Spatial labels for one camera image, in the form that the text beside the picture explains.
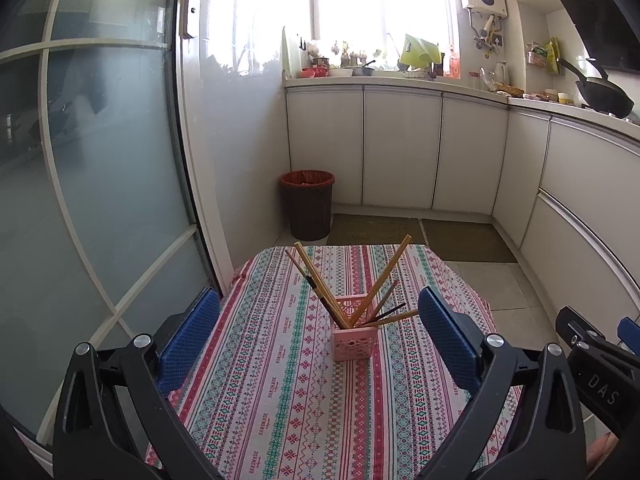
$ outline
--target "black pan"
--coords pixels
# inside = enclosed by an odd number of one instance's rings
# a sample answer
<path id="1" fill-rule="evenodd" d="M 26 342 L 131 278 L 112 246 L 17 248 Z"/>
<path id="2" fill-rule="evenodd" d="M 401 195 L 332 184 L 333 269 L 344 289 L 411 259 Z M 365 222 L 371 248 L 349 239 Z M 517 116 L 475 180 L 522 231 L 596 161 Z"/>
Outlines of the black pan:
<path id="1" fill-rule="evenodd" d="M 589 58 L 587 61 L 600 72 L 602 78 L 586 77 L 567 60 L 561 58 L 558 61 L 562 66 L 578 76 L 578 81 L 575 82 L 575 85 L 591 108 L 597 112 L 614 114 L 620 119 L 625 118 L 631 113 L 634 102 L 629 99 L 622 88 L 609 81 L 609 75 L 607 75 L 607 72 L 595 59 Z"/>

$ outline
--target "pen holder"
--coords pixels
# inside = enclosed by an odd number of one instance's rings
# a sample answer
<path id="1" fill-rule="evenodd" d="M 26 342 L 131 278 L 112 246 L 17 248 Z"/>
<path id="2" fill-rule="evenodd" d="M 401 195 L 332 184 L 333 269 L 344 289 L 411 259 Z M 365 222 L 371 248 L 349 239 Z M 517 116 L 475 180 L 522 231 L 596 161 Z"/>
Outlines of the pen holder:
<path id="1" fill-rule="evenodd" d="M 340 308 L 345 314 L 350 316 L 355 312 L 366 294 L 356 296 L 340 296 L 335 298 Z M 366 320 L 375 310 L 374 302 L 367 307 L 360 316 L 358 324 Z M 356 359 L 369 359 L 373 354 L 373 349 L 378 342 L 378 327 L 358 327 L 347 330 L 340 330 L 335 323 L 331 322 L 331 345 L 333 349 L 334 361 L 351 361 Z"/>

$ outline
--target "striped tablecloth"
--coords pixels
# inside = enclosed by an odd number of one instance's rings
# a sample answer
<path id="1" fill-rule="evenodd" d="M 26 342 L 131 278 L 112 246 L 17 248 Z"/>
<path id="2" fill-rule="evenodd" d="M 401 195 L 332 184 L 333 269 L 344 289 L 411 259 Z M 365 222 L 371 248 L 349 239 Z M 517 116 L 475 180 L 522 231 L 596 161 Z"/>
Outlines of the striped tablecloth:
<path id="1" fill-rule="evenodd" d="M 309 247 L 336 296 L 366 293 L 396 246 Z M 425 246 L 409 246 L 388 304 L 415 308 L 427 285 L 485 332 L 487 303 Z M 386 291 L 390 280 L 380 295 Z M 369 360 L 332 361 L 330 319 L 284 253 L 238 270 L 223 312 L 170 401 L 225 479 L 413 479 L 468 401 L 418 317 L 379 330 Z M 479 464 L 491 462 L 516 407 L 508 397 Z M 151 450 L 147 459 L 156 460 Z"/>

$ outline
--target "blue gripper pad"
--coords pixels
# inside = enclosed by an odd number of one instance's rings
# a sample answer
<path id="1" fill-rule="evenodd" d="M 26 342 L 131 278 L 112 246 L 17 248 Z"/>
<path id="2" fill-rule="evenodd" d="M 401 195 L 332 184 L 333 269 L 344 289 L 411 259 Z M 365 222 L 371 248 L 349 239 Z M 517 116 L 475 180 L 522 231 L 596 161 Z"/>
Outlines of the blue gripper pad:
<path id="1" fill-rule="evenodd" d="M 482 383 L 482 331 L 469 316 L 454 312 L 429 286 L 418 297 L 418 314 L 454 382 L 475 394 Z"/>
<path id="2" fill-rule="evenodd" d="M 640 326 L 630 317 L 623 317 L 618 324 L 618 337 L 636 355 L 640 355 Z"/>
<path id="3" fill-rule="evenodd" d="M 166 397 L 182 386 L 220 315 L 218 292 L 210 289 L 189 313 L 160 355 L 156 385 Z"/>

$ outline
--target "floor mat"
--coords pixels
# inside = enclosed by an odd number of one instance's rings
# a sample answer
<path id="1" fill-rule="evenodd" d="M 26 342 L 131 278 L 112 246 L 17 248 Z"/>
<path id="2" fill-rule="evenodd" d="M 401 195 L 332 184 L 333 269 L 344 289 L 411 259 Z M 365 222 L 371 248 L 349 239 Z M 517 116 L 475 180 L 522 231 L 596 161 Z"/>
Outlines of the floor mat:
<path id="1" fill-rule="evenodd" d="M 413 244 L 423 244 L 420 223 L 415 218 L 389 216 L 334 216 L 327 245 L 399 244 L 404 235 L 412 236 Z"/>
<path id="2" fill-rule="evenodd" d="M 516 262 L 491 224 L 422 220 L 429 247 L 454 262 Z"/>

